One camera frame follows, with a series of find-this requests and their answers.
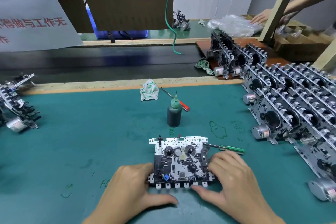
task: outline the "green-handled screwdriver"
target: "green-handled screwdriver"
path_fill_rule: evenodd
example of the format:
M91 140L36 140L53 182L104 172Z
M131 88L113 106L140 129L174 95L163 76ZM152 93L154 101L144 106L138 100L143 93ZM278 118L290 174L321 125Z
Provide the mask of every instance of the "green-handled screwdriver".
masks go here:
M208 143L203 143L204 145L210 146L210 147L215 147L218 148L220 151L225 151L225 150L230 150L230 151L234 151L238 154L244 155L245 154L245 150L242 148L237 148L237 147L232 147L232 146L227 146L227 145L213 145L213 144L208 144Z

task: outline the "green and white rag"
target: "green and white rag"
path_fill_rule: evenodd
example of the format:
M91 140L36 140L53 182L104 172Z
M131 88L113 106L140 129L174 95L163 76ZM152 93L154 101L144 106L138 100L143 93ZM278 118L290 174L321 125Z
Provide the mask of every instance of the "green and white rag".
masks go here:
M201 58L199 62L196 63L195 68L202 68L207 72L208 75L214 75L215 73L211 70L209 62L206 58Z
M141 101L143 100L158 100L159 88L152 79L148 79L145 84L140 88Z

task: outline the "paper sign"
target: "paper sign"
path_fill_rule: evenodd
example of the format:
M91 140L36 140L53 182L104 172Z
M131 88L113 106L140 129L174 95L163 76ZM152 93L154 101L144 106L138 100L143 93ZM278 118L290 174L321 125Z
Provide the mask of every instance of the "paper sign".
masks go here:
M57 0L0 0L0 52L82 45Z

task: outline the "green nozzle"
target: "green nozzle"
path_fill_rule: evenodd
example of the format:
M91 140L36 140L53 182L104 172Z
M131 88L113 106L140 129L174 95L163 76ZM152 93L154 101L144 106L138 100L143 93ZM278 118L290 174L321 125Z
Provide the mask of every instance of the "green nozzle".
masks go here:
M180 101L177 99L177 91L175 93L175 97L171 100L170 103L171 107L173 107L174 109L177 109L180 107Z

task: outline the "green wire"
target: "green wire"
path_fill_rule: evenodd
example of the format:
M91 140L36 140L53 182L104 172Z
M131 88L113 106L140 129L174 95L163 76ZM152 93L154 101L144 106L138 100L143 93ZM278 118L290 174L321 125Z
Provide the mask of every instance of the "green wire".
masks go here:
M167 0L167 3L166 3L166 11L165 11L165 20L166 20L166 25L168 26L168 28L174 33L175 37L174 37L174 41L173 41L173 51L176 53L176 54L182 54L181 52L177 52L175 51L175 40L177 38L177 34L175 32L175 30L172 29L172 27L169 25L168 21L167 21L167 10L168 10L168 3L169 3L169 0Z

